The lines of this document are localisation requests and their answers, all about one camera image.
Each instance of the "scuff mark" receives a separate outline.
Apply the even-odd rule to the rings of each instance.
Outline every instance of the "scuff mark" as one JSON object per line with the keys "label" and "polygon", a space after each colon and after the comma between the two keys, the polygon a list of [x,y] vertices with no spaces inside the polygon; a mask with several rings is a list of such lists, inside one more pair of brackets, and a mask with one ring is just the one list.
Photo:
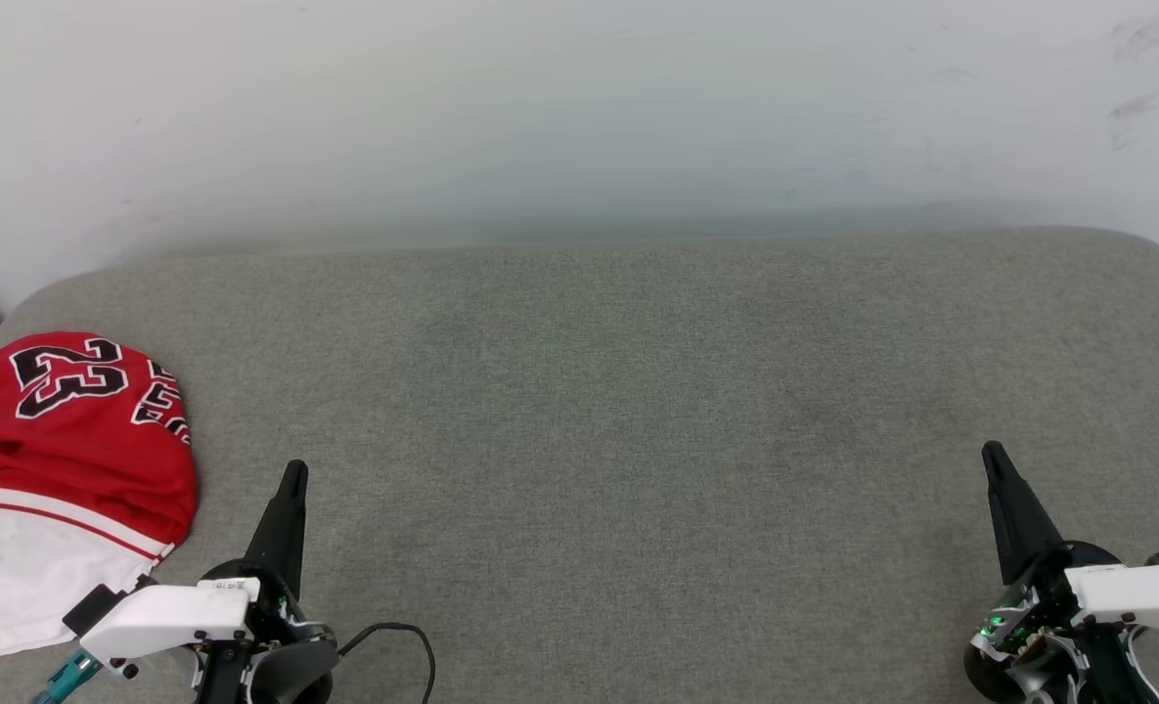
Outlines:
{"label": "scuff mark", "polygon": [[1116,41],[1115,61],[1138,61],[1146,53],[1154,52],[1159,49],[1159,8],[1150,15],[1121,22],[1111,31],[1111,37]]}
{"label": "scuff mark", "polygon": [[967,84],[968,81],[978,80],[978,77],[972,74],[972,72],[964,72],[962,68],[949,66],[941,72],[933,72],[927,77],[927,80],[932,84]]}
{"label": "scuff mark", "polygon": [[1128,146],[1137,143],[1135,139],[1135,125],[1140,115],[1157,109],[1157,97],[1159,93],[1146,93],[1128,100],[1125,103],[1110,110],[1108,123],[1110,123],[1110,147],[1115,152],[1121,152]]}

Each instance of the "red and white clothing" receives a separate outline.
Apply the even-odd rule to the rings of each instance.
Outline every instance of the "red and white clothing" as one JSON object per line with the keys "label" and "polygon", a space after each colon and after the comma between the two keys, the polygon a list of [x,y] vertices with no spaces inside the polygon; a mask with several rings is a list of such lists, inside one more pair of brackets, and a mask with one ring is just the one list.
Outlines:
{"label": "red and white clothing", "polygon": [[175,377],[93,333],[0,351],[0,655],[73,638],[99,583],[132,589],[182,540],[196,472]]}

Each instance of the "black cable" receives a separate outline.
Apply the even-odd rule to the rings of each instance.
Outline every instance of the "black cable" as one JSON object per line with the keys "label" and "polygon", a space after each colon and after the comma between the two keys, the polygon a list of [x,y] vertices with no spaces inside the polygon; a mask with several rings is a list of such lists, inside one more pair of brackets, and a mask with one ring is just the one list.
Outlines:
{"label": "black cable", "polygon": [[345,656],[349,651],[360,645],[360,641],[366,640],[366,637],[370,633],[377,632],[377,630],[406,630],[407,632],[417,633],[417,637],[423,639],[423,647],[427,647],[428,666],[431,668],[431,674],[427,677],[427,691],[423,691],[423,704],[427,704],[428,699],[431,699],[431,688],[436,685],[436,653],[431,651],[431,641],[427,639],[427,633],[423,632],[423,629],[410,626],[410,624],[394,624],[391,620],[382,624],[370,624],[360,629],[360,632],[352,637],[336,654],[342,658]]}

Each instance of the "red fabric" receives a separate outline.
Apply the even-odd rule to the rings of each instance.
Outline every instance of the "red fabric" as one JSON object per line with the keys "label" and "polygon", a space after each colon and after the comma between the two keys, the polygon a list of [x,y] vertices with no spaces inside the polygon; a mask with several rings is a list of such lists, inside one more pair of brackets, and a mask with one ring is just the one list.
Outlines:
{"label": "red fabric", "polygon": [[182,543],[196,471],[175,378],[93,333],[34,334],[1,349],[0,489]]}

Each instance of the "teal connector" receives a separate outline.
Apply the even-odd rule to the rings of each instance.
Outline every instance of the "teal connector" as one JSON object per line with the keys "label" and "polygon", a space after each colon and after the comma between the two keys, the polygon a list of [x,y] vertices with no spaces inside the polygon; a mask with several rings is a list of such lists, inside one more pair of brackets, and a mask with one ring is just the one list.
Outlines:
{"label": "teal connector", "polygon": [[61,704],[79,685],[101,672],[101,663],[88,651],[79,651],[48,678],[48,689],[32,699],[32,704]]}

